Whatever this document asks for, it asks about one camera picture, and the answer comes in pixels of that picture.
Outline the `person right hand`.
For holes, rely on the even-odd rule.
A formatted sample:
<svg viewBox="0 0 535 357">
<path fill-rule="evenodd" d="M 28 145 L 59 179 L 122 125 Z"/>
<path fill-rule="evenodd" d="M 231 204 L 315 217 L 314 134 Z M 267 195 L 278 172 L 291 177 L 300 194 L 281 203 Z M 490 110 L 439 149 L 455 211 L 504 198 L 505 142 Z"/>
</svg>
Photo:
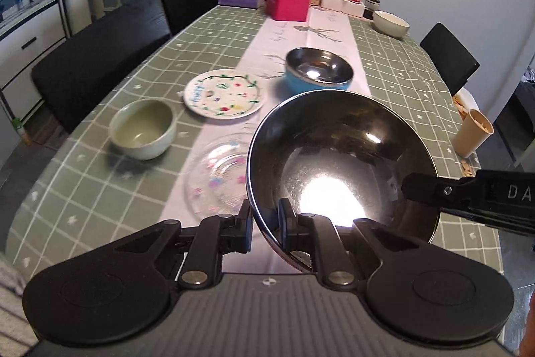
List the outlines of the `person right hand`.
<svg viewBox="0 0 535 357">
<path fill-rule="evenodd" d="M 535 357 L 535 293 L 530 297 L 530 310 L 526 318 L 525 334 L 519 347 L 519 357 Z"/>
</svg>

